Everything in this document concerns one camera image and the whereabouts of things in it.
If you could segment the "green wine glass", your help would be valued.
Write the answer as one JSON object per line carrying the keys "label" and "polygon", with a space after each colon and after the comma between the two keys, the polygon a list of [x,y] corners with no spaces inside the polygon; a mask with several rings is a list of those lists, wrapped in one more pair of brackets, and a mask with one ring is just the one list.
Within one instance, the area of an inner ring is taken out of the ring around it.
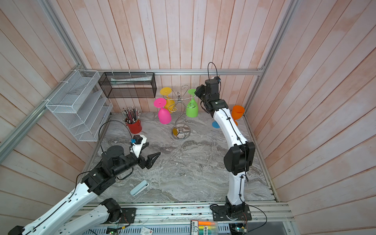
{"label": "green wine glass", "polygon": [[199,113],[198,104],[195,101],[195,97],[196,97],[195,92],[196,92],[196,89],[188,90],[189,95],[191,95],[191,100],[189,101],[187,108],[186,108],[186,116],[189,118],[195,118],[198,116],[198,113]]}

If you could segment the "blue wine glass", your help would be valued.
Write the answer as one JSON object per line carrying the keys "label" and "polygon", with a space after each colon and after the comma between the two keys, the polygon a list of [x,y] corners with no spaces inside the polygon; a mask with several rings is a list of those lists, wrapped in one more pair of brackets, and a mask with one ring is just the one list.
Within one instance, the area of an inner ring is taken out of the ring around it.
{"label": "blue wine glass", "polygon": [[212,122],[212,126],[213,128],[216,128],[216,129],[220,128],[219,124],[216,121]]}

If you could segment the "orange wine glass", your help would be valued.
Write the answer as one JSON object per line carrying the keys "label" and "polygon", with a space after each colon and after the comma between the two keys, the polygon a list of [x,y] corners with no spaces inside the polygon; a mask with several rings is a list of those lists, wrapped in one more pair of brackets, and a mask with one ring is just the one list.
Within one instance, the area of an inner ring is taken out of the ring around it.
{"label": "orange wine glass", "polygon": [[243,116],[244,112],[245,112],[245,108],[240,105],[235,105],[233,107],[231,115],[236,126],[238,126],[237,120],[239,120]]}

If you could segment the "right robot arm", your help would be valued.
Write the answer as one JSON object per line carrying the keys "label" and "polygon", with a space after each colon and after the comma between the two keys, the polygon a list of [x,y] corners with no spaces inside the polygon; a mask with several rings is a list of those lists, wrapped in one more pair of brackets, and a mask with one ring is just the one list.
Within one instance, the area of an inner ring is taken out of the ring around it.
{"label": "right robot arm", "polygon": [[218,123],[225,136],[228,151],[223,158],[229,172],[229,190],[224,206],[215,205],[212,209],[213,219],[251,220],[249,206],[245,202],[245,182],[247,171],[253,163],[255,144],[247,141],[231,117],[231,112],[225,100],[220,98],[219,76],[207,79],[204,85],[197,87],[195,95],[201,100],[204,110]]}

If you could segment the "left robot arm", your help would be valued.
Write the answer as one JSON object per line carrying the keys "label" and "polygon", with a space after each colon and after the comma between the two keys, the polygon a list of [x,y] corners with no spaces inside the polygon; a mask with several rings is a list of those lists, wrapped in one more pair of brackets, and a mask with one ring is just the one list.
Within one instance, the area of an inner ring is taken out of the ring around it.
{"label": "left robot arm", "polygon": [[72,192],[42,216],[25,226],[15,226],[9,234],[80,235],[102,223],[119,224],[124,219],[124,213],[113,198],[102,201],[93,210],[74,220],[71,220],[71,217],[111,187],[120,174],[137,165],[142,169],[152,168],[160,153],[153,153],[144,158],[141,151],[146,147],[148,144],[132,147],[128,155],[125,155],[122,146],[108,148],[103,152],[98,165],[86,172]]}

